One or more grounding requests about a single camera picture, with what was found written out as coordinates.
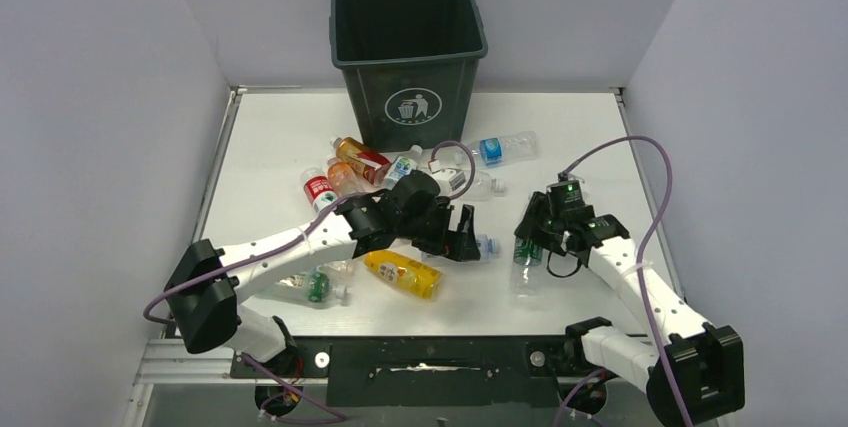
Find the green label tall bottle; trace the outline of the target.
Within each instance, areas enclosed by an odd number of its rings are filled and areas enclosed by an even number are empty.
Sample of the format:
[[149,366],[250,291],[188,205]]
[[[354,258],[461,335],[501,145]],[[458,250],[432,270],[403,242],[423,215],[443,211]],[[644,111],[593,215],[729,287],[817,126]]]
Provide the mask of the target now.
[[540,290],[543,248],[532,240],[514,237],[511,292],[517,303],[530,304]]

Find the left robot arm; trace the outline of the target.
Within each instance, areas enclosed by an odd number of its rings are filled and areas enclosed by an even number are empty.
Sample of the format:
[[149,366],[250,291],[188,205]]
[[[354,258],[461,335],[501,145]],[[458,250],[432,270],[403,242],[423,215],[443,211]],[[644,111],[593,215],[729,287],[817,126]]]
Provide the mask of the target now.
[[323,264],[350,261],[409,242],[451,261],[476,261],[475,209],[454,206],[429,175],[415,171],[391,189],[342,197],[300,227],[229,247],[208,239],[190,244],[163,291],[190,354],[219,347],[266,362],[286,350],[291,336],[278,317],[245,301],[278,281]]

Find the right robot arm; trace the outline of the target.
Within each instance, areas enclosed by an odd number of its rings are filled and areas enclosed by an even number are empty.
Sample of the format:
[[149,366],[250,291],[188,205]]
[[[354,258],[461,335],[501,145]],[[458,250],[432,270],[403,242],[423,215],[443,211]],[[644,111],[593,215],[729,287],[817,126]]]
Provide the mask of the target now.
[[692,309],[645,260],[613,215],[598,215],[579,182],[533,192],[514,231],[556,255],[572,255],[608,285],[651,336],[644,344],[595,317],[566,329],[564,364],[585,374],[604,368],[638,388],[664,426],[699,425],[746,403],[744,347],[730,326]]

